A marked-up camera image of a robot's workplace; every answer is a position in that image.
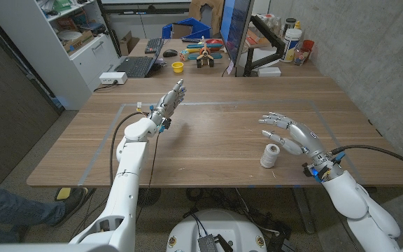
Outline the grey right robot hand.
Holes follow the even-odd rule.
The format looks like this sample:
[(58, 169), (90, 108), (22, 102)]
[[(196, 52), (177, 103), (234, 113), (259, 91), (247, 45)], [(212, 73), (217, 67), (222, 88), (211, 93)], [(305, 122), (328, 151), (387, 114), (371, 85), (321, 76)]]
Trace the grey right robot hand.
[(274, 112), (269, 112), (269, 115), (263, 115), (262, 119), (259, 119), (259, 123), (275, 125), (288, 130), (292, 140), (266, 130), (262, 130), (262, 134), (280, 144), (290, 154), (306, 154), (308, 158), (313, 160), (315, 165), (320, 165), (327, 161), (326, 151), (320, 139), (305, 124)]

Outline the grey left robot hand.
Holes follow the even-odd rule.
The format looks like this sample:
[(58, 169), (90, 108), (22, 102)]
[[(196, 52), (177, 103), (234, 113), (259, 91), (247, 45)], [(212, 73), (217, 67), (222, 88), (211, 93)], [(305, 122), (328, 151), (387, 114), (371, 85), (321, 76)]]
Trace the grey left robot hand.
[(148, 116), (157, 126), (165, 118), (170, 118), (174, 114), (176, 107), (184, 100), (185, 86), (184, 80), (180, 79), (174, 87), (166, 93), (156, 104), (151, 114)]

